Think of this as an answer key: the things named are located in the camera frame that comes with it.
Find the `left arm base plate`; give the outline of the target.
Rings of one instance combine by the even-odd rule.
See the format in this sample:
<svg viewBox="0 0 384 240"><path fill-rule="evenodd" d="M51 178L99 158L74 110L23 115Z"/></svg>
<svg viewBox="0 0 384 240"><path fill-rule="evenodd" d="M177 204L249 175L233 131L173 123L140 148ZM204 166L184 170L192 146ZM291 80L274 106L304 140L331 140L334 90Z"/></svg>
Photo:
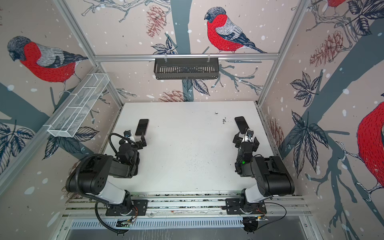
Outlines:
<svg viewBox="0 0 384 240"><path fill-rule="evenodd" d="M148 200L129 200L120 205L108 205L106 216L108 217L125 217L125 216L145 216Z"/></svg>

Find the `black phone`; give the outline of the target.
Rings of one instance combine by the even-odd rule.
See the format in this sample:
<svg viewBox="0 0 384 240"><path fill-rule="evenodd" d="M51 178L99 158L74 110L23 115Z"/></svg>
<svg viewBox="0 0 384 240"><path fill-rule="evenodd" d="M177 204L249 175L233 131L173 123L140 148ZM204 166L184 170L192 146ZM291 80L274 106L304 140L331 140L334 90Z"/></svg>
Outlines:
<svg viewBox="0 0 384 240"><path fill-rule="evenodd" d="M246 122L243 116L235 117L235 122L238 126L238 129L242 135L245 135L247 130L249 129L248 123Z"/></svg>
<svg viewBox="0 0 384 240"><path fill-rule="evenodd" d="M149 125L149 119L140 119L135 136L145 136Z"/></svg>

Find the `black phone far left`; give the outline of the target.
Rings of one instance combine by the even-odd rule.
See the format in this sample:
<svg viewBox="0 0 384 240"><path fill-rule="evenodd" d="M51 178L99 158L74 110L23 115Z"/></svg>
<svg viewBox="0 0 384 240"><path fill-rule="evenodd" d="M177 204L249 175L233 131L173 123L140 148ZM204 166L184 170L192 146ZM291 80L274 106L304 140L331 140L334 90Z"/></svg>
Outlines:
<svg viewBox="0 0 384 240"><path fill-rule="evenodd" d="M149 119L140 119L135 136L145 136L149 125Z"/></svg>

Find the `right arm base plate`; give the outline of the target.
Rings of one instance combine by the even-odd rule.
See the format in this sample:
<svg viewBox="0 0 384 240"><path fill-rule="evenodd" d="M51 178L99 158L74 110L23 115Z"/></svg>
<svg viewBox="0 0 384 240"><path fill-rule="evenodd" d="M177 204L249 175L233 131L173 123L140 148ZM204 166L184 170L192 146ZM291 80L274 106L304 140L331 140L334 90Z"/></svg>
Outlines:
<svg viewBox="0 0 384 240"><path fill-rule="evenodd" d="M228 215L266 215L267 210L264 203L248 203L240 198L225 199L222 207Z"/></svg>

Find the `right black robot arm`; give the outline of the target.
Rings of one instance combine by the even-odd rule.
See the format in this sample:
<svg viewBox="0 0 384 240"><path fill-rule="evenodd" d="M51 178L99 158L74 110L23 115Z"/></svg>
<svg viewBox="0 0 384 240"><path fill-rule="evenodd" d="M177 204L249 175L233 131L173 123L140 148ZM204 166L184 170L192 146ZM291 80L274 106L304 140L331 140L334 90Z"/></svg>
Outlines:
<svg viewBox="0 0 384 240"><path fill-rule="evenodd" d="M243 178L253 178L256 183L240 194L240 210L246 214L261 213L264 200L273 196L292 195L294 181L279 156L254 155L259 147L253 131L238 132L233 139L238 149L235 172Z"/></svg>

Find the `white mesh wall tray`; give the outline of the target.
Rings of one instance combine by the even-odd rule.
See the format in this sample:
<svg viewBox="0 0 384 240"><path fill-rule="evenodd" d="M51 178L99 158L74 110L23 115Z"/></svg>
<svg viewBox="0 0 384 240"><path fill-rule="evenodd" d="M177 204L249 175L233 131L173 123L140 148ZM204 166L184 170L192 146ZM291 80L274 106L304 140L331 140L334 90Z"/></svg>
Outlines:
<svg viewBox="0 0 384 240"><path fill-rule="evenodd" d="M57 118L50 124L48 133L53 137L74 137L109 82L107 74L88 75L81 88L70 94L69 103L59 111Z"/></svg>

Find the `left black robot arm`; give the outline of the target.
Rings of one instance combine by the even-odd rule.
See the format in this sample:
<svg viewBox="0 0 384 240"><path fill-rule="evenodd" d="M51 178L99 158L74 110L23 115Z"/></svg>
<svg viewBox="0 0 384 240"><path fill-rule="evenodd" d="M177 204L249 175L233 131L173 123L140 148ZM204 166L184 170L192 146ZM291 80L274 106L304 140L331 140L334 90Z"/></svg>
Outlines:
<svg viewBox="0 0 384 240"><path fill-rule="evenodd" d="M66 191L107 206L113 215L137 211L131 194L112 184L108 177L131 179L139 171L139 150L147 146L145 135L138 142L133 137L112 133L108 140L115 155L93 154L81 159L66 181Z"/></svg>

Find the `black phone far right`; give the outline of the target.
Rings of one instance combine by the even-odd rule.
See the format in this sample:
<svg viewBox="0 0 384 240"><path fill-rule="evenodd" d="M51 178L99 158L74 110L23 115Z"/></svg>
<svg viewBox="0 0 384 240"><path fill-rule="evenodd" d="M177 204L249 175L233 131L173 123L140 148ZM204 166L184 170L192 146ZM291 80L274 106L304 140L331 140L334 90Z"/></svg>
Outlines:
<svg viewBox="0 0 384 240"><path fill-rule="evenodd" d="M235 117L235 122L238 126L238 129L242 135L245 135L247 130L249 129L248 123L246 122L243 116Z"/></svg>

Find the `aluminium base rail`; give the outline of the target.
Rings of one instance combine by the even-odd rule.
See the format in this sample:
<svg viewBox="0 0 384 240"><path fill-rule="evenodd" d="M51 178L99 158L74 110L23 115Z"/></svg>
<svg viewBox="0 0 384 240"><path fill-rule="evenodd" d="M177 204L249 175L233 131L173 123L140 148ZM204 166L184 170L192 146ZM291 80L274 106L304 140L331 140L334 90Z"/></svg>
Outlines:
<svg viewBox="0 0 384 240"><path fill-rule="evenodd" d="M234 193L218 194L185 194L185 195L149 195L136 194L133 200L147 200L147 218L160 217L220 217L227 214L227 209L232 204L226 203L226 199L237 198ZM303 197L273 197L264 200L262 209L257 215L267 217L288 216L311 216L312 213Z"/></svg>

